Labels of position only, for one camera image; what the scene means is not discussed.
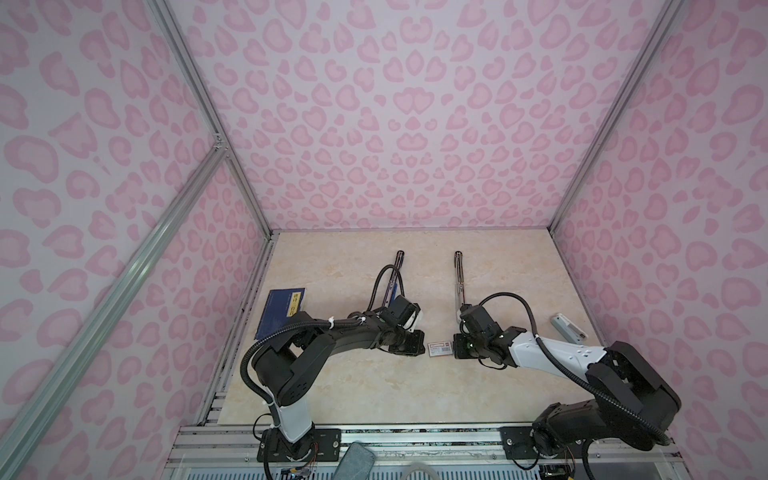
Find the blue black stapler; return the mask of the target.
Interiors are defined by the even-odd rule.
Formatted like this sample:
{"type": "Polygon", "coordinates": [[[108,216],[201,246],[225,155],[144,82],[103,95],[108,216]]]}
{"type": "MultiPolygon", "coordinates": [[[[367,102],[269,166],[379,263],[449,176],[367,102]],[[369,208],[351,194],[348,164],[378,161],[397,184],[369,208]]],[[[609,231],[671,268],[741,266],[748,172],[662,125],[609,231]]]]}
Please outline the blue black stapler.
{"type": "Polygon", "coordinates": [[[396,252],[395,260],[393,262],[393,268],[390,274],[390,278],[388,280],[384,299],[382,302],[382,305],[384,307],[387,307],[392,300],[394,300],[397,295],[401,292],[402,286],[401,286],[401,279],[400,279],[400,269],[404,264],[405,259],[405,252],[403,250],[398,250],[396,252]]]}

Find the red white staple box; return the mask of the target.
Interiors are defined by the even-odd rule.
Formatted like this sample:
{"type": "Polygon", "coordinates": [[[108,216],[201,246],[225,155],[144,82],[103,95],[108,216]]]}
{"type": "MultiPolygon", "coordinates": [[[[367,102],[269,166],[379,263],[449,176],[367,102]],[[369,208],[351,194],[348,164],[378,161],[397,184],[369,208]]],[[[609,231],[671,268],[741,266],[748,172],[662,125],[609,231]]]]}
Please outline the red white staple box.
{"type": "Polygon", "coordinates": [[[454,355],[453,343],[451,341],[429,342],[427,349],[431,358],[454,355]]]}

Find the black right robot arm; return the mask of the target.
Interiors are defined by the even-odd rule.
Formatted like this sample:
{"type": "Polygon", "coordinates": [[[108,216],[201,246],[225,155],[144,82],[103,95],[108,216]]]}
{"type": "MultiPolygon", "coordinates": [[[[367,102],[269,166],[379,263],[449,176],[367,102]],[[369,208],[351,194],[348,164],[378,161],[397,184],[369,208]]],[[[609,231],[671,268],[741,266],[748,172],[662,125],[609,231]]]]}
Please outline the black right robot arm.
{"type": "Polygon", "coordinates": [[[521,327],[503,329],[481,305],[462,304],[457,317],[457,358],[546,372],[591,394],[586,401],[552,403],[532,422],[525,444],[540,456],[553,457],[588,440],[619,439],[640,451],[670,444],[667,430],[681,400],[632,345],[593,347],[521,327]]]}

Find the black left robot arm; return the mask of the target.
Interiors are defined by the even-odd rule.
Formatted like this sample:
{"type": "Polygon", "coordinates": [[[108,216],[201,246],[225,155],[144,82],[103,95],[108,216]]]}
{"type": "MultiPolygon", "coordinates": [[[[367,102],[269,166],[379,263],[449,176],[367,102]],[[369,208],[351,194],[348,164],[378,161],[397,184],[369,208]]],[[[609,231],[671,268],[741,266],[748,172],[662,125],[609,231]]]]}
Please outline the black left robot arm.
{"type": "Polygon", "coordinates": [[[351,350],[382,350],[396,356],[426,353],[416,325],[421,307],[399,295],[388,306],[337,319],[317,319],[305,311],[256,341],[243,354],[243,383],[266,405],[282,439],[295,445],[313,429],[304,397],[328,359],[351,350]]]}

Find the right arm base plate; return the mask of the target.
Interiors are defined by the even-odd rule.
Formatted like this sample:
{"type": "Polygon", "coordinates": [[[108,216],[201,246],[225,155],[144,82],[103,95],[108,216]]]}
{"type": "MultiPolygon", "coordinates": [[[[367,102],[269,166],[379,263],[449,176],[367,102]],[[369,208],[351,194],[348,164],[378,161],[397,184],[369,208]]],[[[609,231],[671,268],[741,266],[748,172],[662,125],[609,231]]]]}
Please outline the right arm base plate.
{"type": "Polygon", "coordinates": [[[551,441],[536,440],[530,425],[502,426],[498,429],[501,445],[507,460],[533,461],[567,458],[579,460],[584,445],[577,440],[564,445],[554,445],[551,441]]]}

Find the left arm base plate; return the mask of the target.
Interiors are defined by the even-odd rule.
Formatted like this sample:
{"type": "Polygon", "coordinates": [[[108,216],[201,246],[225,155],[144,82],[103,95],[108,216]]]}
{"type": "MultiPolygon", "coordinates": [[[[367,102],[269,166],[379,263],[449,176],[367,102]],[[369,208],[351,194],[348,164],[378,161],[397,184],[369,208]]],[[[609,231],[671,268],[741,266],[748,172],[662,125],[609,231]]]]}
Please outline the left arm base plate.
{"type": "Polygon", "coordinates": [[[271,428],[262,434],[257,459],[270,463],[336,462],[340,457],[341,434],[340,429],[313,427],[291,443],[278,428],[271,428]]]}

